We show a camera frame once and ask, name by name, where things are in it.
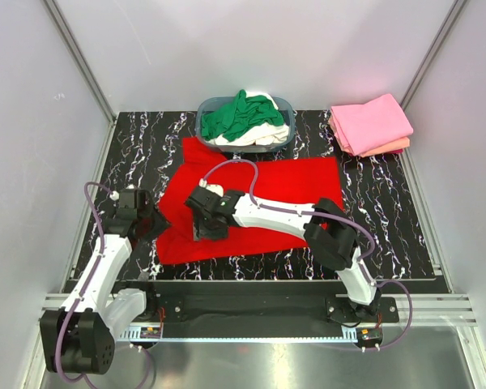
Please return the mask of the red t-shirt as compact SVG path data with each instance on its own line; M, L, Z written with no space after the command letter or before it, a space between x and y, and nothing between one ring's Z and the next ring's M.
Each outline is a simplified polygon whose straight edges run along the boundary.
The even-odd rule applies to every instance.
M196 138L182 141L184 162L173 175L158 208L171 226L156 240L163 265L178 265L232 255L261 254L302 248L305 243L286 233L261 228L231 227L228 238L194 240L193 213L186 199L202 178L226 190L253 193L257 203L285 207L288 203L332 200L343 206L339 163L334 157L259 161L254 166L228 163Z

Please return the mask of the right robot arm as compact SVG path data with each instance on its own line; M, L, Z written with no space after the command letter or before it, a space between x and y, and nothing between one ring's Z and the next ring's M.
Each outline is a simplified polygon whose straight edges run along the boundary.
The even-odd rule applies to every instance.
M300 238L313 259L335 271L343 282L352 319L366 322L379 314L382 293L364 263L364 257L374 251L374 239L332 200L284 203L205 185L196 186L185 205L193 212L196 241L226 239L230 227L266 229Z

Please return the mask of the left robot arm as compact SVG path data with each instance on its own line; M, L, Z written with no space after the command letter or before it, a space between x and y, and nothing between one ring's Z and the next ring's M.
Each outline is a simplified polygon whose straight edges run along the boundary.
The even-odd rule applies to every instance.
M170 223L148 190L129 186L108 195L115 203L110 217L102 220L92 209L98 237L85 270L60 307L40 318L46 367L68 383L105 374L122 332L136 317L151 320L159 309L157 299L141 289L123 289L113 300L109 296L134 248L155 240Z

